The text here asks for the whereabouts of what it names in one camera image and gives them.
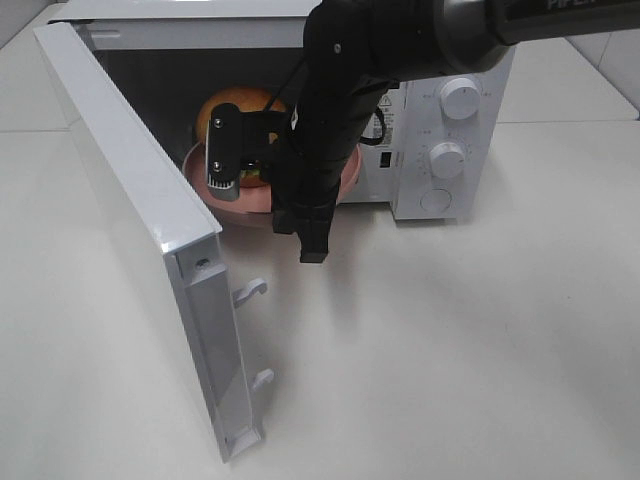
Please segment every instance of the white wall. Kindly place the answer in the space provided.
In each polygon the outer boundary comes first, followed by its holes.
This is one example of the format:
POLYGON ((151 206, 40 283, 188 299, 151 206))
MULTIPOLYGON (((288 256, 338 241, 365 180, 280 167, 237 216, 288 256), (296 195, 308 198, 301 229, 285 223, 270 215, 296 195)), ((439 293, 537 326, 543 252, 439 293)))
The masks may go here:
POLYGON ((640 30, 582 35, 569 41, 640 109, 640 30))
POLYGON ((0 47, 53 0, 0 0, 0 47))

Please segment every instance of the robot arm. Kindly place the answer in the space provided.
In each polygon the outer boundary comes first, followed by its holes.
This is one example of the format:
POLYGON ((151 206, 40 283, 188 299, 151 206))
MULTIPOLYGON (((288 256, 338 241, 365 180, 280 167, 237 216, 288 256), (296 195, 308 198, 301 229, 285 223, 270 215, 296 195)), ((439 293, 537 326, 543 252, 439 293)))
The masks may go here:
POLYGON ((340 174, 393 84, 486 71, 522 40, 633 27, 640 0, 323 0, 304 30, 308 77, 261 171, 274 232, 298 234, 301 262, 324 260, 340 174))

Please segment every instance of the pink bowl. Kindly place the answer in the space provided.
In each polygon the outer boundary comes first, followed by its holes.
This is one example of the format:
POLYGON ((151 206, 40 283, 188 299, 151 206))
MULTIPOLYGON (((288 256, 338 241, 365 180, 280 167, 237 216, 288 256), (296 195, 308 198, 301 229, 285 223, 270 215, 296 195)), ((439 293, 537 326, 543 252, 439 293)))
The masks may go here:
MULTIPOLYGON (((362 153, 356 147, 342 171, 338 203, 349 193, 358 179, 362 166, 362 153)), ((182 173, 202 201, 214 212, 233 214, 271 213, 271 186, 240 188, 240 198, 235 202, 225 202, 215 198, 209 192, 204 173, 204 145, 198 143, 193 146, 182 164, 182 173)))

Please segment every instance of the dial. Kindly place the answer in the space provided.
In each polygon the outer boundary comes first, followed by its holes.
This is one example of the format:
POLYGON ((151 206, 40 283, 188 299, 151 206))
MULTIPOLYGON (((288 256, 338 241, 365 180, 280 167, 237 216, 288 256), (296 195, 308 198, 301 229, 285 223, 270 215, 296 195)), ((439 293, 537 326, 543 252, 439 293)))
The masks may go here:
POLYGON ((449 80, 440 90, 440 106, 444 114, 453 120, 464 120, 478 111, 480 91, 470 78, 449 80))
POLYGON ((456 142, 443 142, 431 149, 429 162, 434 177, 454 178, 464 170, 466 154, 464 148, 456 142))

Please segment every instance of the microwave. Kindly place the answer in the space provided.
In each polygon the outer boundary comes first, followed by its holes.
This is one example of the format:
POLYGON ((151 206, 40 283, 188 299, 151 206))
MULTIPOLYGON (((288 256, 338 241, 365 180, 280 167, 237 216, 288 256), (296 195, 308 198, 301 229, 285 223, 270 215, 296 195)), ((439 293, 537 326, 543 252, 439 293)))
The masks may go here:
MULTIPOLYGON (((181 173, 200 106, 217 90, 274 91, 300 56, 317 0, 71 0, 35 35, 123 265, 158 321, 182 321, 223 461, 260 441, 222 227, 181 173), (167 298, 171 301, 167 307, 167 298)), ((384 203, 397 221, 469 214, 513 49, 492 70, 400 83, 382 97, 386 135, 361 145, 344 203, 384 203)), ((301 79, 282 93, 295 104, 301 79)), ((375 137, 372 119, 365 135, 375 137)))

